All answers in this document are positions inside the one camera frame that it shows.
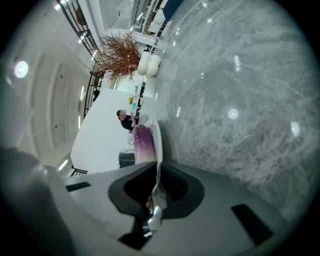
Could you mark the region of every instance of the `black panel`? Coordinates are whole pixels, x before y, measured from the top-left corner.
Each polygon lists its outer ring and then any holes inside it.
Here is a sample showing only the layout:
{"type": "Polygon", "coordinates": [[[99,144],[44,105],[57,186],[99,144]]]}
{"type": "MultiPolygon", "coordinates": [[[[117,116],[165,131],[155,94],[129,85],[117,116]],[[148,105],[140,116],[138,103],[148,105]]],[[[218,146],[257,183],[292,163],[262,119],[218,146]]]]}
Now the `black panel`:
{"type": "Polygon", "coordinates": [[[123,214],[143,221],[149,215],[146,202],[156,185],[157,162],[151,162],[139,170],[115,180],[108,189],[108,195],[123,214]]]}
{"type": "Polygon", "coordinates": [[[162,212],[162,219],[188,216],[205,197],[205,188],[197,178],[164,162],[160,182],[167,192],[167,208],[162,212]]]}
{"type": "Polygon", "coordinates": [[[246,204],[238,204],[231,209],[256,246],[273,236],[273,232],[246,204]]]}
{"type": "Polygon", "coordinates": [[[120,153],[119,154],[119,165],[120,165],[120,168],[135,165],[135,154],[134,153],[120,153]]]}
{"type": "Polygon", "coordinates": [[[154,161],[117,179],[108,189],[109,198],[119,212],[135,217],[131,232],[119,240],[137,250],[148,241],[144,237],[142,226],[143,221],[149,216],[146,203],[156,182],[157,162],[154,161]]]}
{"type": "Polygon", "coordinates": [[[71,191],[80,190],[80,189],[83,189],[83,188],[86,188],[89,186],[91,186],[91,185],[85,181],[85,182],[80,182],[80,183],[73,184],[73,185],[67,185],[65,187],[69,192],[71,192],[71,191]]]}

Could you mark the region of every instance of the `ceiling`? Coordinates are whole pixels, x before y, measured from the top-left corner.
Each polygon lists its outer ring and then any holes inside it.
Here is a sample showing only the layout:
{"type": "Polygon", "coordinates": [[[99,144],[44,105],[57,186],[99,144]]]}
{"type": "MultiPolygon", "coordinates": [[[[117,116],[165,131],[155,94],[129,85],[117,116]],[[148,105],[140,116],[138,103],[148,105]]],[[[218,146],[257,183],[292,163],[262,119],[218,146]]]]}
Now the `ceiling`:
{"type": "Polygon", "coordinates": [[[56,166],[70,153],[79,131],[78,112],[82,86],[88,86],[91,56],[55,1],[44,0],[17,29],[1,56],[7,81],[33,109],[19,149],[56,166]],[[23,78],[15,76],[18,62],[28,63],[23,78]]]}

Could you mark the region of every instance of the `person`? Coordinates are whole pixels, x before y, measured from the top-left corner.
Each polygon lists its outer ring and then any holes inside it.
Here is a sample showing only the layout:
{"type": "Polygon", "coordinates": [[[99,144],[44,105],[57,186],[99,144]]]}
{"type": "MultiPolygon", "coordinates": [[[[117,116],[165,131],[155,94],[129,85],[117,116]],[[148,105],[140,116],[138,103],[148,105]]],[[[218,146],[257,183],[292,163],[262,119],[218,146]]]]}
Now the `person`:
{"type": "Polygon", "coordinates": [[[138,124],[139,118],[134,117],[134,114],[132,112],[131,115],[126,115],[126,113],[123,110],[118,110],[116,112],[116,115],[124,129],[132,131],[134,127],[138,124]]]}
{"type": "Polygon", "coordinates": [[[99,94],[100,94],[99,90],[94,90],[93,91],[93,95],[94,95],[94,98],[92,99],[93,102],[95,102],[95,100],[98,98],[99,94]]]}

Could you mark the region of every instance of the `purple object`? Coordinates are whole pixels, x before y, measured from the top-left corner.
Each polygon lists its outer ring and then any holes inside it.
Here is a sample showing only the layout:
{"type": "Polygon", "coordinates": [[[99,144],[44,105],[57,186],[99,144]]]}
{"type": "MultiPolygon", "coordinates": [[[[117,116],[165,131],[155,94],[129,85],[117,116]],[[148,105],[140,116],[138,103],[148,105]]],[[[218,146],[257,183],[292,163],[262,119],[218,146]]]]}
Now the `purple object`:
{"type": "Polygon", "coordinates": [[[133,128],[132,135],[135,164],[156,161],[154,140],[149,128],[138,124],[133,128]]]}

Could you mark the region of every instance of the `floor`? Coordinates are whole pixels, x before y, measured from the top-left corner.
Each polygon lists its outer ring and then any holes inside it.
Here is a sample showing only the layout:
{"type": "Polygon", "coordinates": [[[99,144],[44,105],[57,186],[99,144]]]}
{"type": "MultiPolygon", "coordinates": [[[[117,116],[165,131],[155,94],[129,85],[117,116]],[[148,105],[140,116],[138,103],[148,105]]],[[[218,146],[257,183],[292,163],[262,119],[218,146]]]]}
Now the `floor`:
{"type": "Polygon", "coordinates": [[[161,53],[164,158],[245,184],[291,220],[318,174],[319,66],[270,0],[185,0],[161,53]]]}

